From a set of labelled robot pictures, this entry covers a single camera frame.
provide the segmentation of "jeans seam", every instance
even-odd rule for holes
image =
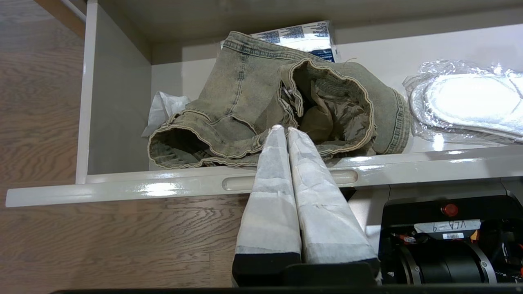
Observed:
[[[238,74],[238,79],[240,80],[240,82],[238,83],[238,90],[236,93],[236,98],[234,99],[234,103],[231,106],[231,108],[229,109],[229,111],[227,111],[227,113],[225,114],[226,116],[231,115],[234,107],[236,107],[236,104],[238,104],[238,100],[240,99],[240,94],[242,92],[242,83],[243,83],[243,79],[245,77],[244,74],[245,74],[245,65],[246,64],[247,64],[247,54],[242,54],[242,70]]]

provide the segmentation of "plastic packaging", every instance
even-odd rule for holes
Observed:
[[[178,97],[163,92],[156,92],[149,110],[147,127],[143,130],[142,137],[149,137],[158,129],[169,117],[185,109],[191,100],[186,96]]]
[[[425,62],[403,86],[412,132],[425,140],[499,145],[523,142],[523,75],[473,62]]]

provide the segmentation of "white drawer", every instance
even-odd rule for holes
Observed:
[[[523,71],[519,0],[89,0],[76,185],[8,191],[7,206],[248,193],[254,168],[155,170],[140,137],[156,91],[196,99],[230,30],[329,19],[343,60],[387,85],[424,61],[464,59]],[[434,144],[328,163],[340,187],[523,175],[523,146]]]

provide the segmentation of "label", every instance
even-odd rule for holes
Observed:
[[[481,227],[481,221],[476,220],[458,220],[458,221],[440,221],[417,223],[414,229],[418,233],[441,233],[465,230],[477,230]]]
[[[443,234],[443,240],[447,239],[463,239],[463,233]]]

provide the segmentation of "hardwood floor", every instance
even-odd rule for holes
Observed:
[[[0,0],[0,292],[230,286],[245,195],[5,208],[74,183],[82,61],[35,2]]]

